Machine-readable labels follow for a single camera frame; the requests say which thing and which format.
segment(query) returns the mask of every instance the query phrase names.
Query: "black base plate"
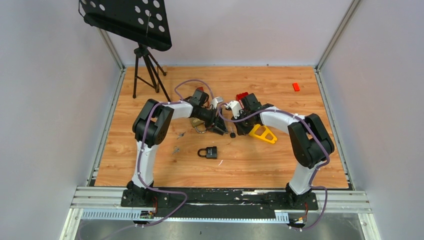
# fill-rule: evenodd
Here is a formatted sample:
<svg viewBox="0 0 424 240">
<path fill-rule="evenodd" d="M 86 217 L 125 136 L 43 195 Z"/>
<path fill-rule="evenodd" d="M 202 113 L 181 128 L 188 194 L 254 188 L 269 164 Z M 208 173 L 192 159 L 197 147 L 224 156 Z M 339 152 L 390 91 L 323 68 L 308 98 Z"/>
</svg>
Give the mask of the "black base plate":
<svg viewBox="0 0 424 240">
<path fill-rule="evenodd" d="M 273 219 L 274 210 L 305 210 L 305 205 L 292 208 L 287 202 L 285 191 L 254 192 L 255 189 L 233 188 L 159 188 L 168 191 L 185 192 L 188 195 L 187 204 L 175 212 L 173 217 L 180 218 L 235 218 L 235 219 Z M 156 217 L 164 217 L 174 210 L 183 200 L 180 194 L 153 192 L 157 198 L 158 211 Z M 306 199 L 309 210 L 318 210 L 315 193 L 310 193 Z M 223 204 L 223 205 L 191 205 L 191 204 Z M 146 204 L 139 200 L 131 191 L 124 190 L 122 207 L 153 207 L 154 203 Z"/>
</svg>

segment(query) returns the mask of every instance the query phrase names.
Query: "gray floor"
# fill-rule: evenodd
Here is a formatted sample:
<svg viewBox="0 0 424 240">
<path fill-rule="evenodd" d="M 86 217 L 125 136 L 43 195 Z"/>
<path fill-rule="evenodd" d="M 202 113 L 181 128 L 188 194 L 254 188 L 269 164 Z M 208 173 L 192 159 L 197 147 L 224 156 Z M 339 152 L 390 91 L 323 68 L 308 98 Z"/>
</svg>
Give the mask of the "gray floor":
<svg viewBox="0 0 424 240">
<path fill-rule="evenodd" d="M 309 214 L 308 222 L 317 214 Z M 115 231 L 134 225 L 122 220 L 83 220 L 80 228 L 82 240 L 100 240 Z M 364 240 L 357 214 L 327 213 L 313 229 L 296 232 L 285 224 L 275 223 L 211 223 L 162 222 L 156 226 L 129 228 L 113 235 L 109 240 Z"/>
</svg>

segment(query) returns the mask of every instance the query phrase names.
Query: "black perforated panel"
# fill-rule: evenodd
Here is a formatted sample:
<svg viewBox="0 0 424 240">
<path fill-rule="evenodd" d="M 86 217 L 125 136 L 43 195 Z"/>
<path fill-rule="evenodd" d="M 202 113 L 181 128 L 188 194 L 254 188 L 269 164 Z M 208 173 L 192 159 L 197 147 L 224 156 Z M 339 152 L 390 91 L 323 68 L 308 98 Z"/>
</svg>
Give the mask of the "black perforated panel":
<svg viewBox="0 0 424 240">
<path fill-rule="evenodd" d="M 84 21 L 139 44 L 171 48 L 164 0 L 79 0 Z"/>
</svg>

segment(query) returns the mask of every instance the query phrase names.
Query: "black tripod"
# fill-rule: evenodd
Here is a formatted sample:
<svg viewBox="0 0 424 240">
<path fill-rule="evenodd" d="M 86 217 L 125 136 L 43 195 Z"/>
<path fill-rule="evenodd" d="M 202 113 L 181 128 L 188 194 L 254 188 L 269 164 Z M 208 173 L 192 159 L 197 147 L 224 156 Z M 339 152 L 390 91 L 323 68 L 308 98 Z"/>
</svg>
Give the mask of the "black tripod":
<svg viewBox="0 0 424 240">
<path fill-rule="evenodd" d="M 160 69 L 160 71 L 162 72 L 162 74 L 164 76 L 166 76 L 167 73 L 162 69 L 162 67 L 159 65 L 158 61 L 156 61 L 156 59 L 153 57 L 153 55 L 147 49 L 147 46 L 139 43 L 138 44 L 138 48 L 136 48 L 134 50 L 134 53 L 135 53 L 135 74 L 134 74 L 134 92 L 132 94 L 132 98 L 135 99 L 137 97 L 137 95 L 136 95 L 137 79 L 140 79 L 141 81 L 143 81 L 144 83 L 146 83 L 150 87 L 154 88 L 154 90 L 156 91 L 156 93 L 159 93 L 159 85 L 160 85 L 160 87 L 163 90 L 163 94 L 165 94 L 166 99 L 168 100 L 168 102 L 171 102 L 170 96 L 168 96 L 168 93 L 165 90 L 164 85 L 162 84 L 161 78 L 159 77 L 159 74 L 156 71 L 155 66 L 153 66 L 153 63 L 152 63 L 151 60 L 153 60 L 153 62 L 156 64 L 157 68 Z M 150 79 L 151 79 L 151 83 L 152 84 L 150 84 L 149 82 L 147 82 L 143 78 L 139 77 L 139 75 L 138 75 L 138 72 L 139 72 L 139 59 L 140 58 L 143 58 L 144 59 L 144 63 L 146 65 L 148 74 L 150 75 Z"/>
</svg>

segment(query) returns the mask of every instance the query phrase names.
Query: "padlock shackle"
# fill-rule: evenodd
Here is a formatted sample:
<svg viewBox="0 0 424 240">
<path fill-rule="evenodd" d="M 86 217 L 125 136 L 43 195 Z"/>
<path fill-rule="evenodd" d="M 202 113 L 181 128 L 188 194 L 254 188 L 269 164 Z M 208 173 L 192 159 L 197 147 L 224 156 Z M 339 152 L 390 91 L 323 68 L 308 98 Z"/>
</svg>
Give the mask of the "padlock shackle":
<svg viewBox="0 0 424 240">
<path fill-rule="evenodd" d="M 199 157 L 201 157 L 201 158 L 206 158 L 206 154 L 205 155 L 200 155 L 200 152 L 201 151 L 205 151 L 206 152 L 206 148 L 200 148 L 198 151 L 197 151 L 197 155 L 199 156 Z"/>
</svg>

